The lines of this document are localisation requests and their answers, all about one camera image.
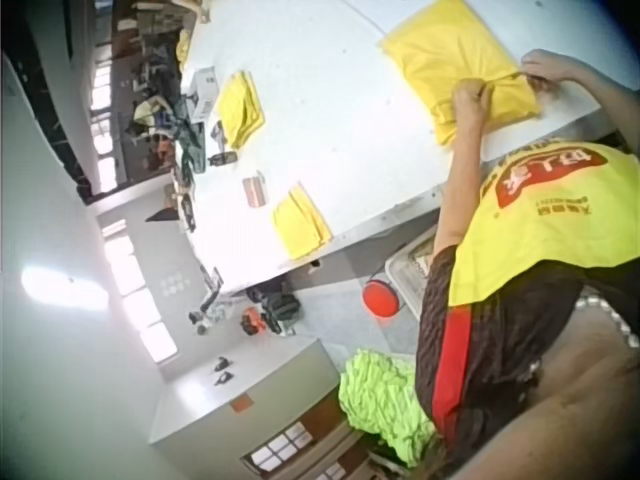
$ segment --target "yellow vest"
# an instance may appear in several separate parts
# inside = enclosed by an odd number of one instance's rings
[[[640,164],[592,143],[512,155],[482,187],[449,305],[479,302],[541,260],[584,268],[640,257]]]

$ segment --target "yellow fabric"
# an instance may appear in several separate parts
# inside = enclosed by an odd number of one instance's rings
[[[329,227],[300,185],[273,212],[273,224],[292,259],[304,257],[331,239]]]
[[[463,0],[437,0],[391,33],[382,47],[433,115],[442,145],[455,137],[451,96],[459,80],[481,78],[495,85],[490,128],[539,112],[518,67]]]
[[[159,105],[152,107],[151,103],[148,100],[145,100],[136,107],[136,110],[133,113],[133,119],[136,123],[146,125],[147,127],[153,127],[155,125],[153,114],[160,110],[160,108],[161,107]]]
[[[456,253],[449,304],[486,299],[541,260],[584,268],[640,257],[640,163],[590,143],[513,155],[485,193]]]
[[[189,46],[191,45],[191,34],[189,30],[183,28],[180,30],[180,39],[176,45],[176,58],[180,64],[180,71],[184,69],[184,64],[189,55]]]
[[[242,147],[264,123],[264,114],[251,76],[236,73],[222,91],[216,105],[224,135],[232,148]]]

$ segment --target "hand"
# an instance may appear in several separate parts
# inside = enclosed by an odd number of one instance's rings
[[[494,86],[477,78],[461,80],[453,90],[453,108],[459,130],[482,132],[491,111]]]
[[[573,57],[533,50],[522,57],[522,72],[534,89],[547,90],[558,82],[576,80],[584,64]]]

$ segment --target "work table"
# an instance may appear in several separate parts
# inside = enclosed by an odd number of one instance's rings
[[[439,207],[451,152],[436,144],[433,122],[378,46],[429,0],[216,0],[193,33],[182,88],[210,66],[224,83],[251,73],[266,123],[239,161],[195,178],[196,230],[188,234],[223,292],[287,272]],[[565,0],[468,0],[514,59],[535,48],[578,57],[640,88],[640,69],[624,37],[599,7]],[[543,99],[539,118],[486,136],[483,159],[550,135],[595,139],[613,128],[581,87]],[[208,133],[207,156],[218,147]],[[267,205],[249,208],[242,178],[264,177]],[[271,211],[300,183],[333,240],[291,261]]]

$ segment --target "red logo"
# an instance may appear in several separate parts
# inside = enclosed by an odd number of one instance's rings
[[[607,159],[584,147],[564,147],[528,155],[509,165],[496,183],[498,206],[515,202],[529,185],[553,182],[588,167],[605,165]]]

